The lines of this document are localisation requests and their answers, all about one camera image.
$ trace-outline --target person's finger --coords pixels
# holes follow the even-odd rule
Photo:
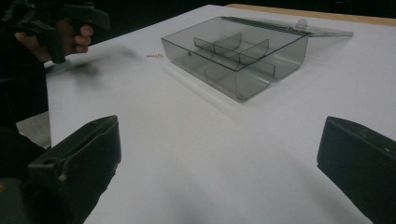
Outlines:
[[[89,36],[76,35],[75,36],[75,43],[77,45],[88,46],[88,45],[91,44],[91,38]]]
[[[76,45],[75,46],[75,53],[86,53],[88,52],[88,47],[84,45]]]
[[[90,25],[83,25],[80,29],[79,32],[83,36],[91,36],[93,35],[93,29]]]

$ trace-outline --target human hand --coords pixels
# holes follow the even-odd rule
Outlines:
[[[86,53],[91,44],[93,29],[85,24],[79,29],[79,35],[75,35],[72,21],[64,19],[56,22],[59,37],[64,46],[64,56],[77,53]],[[15,37],[28,48],[33,55],[42,63],[51,60],[50,53],[46,46],[41,46],[35,36],[28,36],[26,33],[16,33]]]

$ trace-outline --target white tabletop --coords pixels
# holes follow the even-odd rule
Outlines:
[[[328,116],[396,139],[396,29],[310,18],[355,34],[311,38],[300,69],[237,103],[147,57],[164,55],[161,37],[217,16],[299,20],[201,7],[47,64],[53,145],[119,117],[122,162],[87,223],[370,223],[316,157]]]

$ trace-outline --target black object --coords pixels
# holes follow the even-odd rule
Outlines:
[[[93,24],[110,28],[107,13],[84,0],[14,0],[2,22],[12,32],[37,36],[39,42],[47,45],[52,61],[64,63],[63,44],[54,24],[64,18],[78,24],[92,20]]]
[[[0,223],[83,223],[120,163],[116,116],[94,120],[28,165],[29,179],[0,179]]]
[[[318,168],[374,223],[396,223],[396,142],[328,117]]]

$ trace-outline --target dark background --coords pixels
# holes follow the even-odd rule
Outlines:
[[[93,44],[124,35],[205,5],[246,4],[396,18],[396,0],[93,0],[110,16],[109,31],[95,29]]]

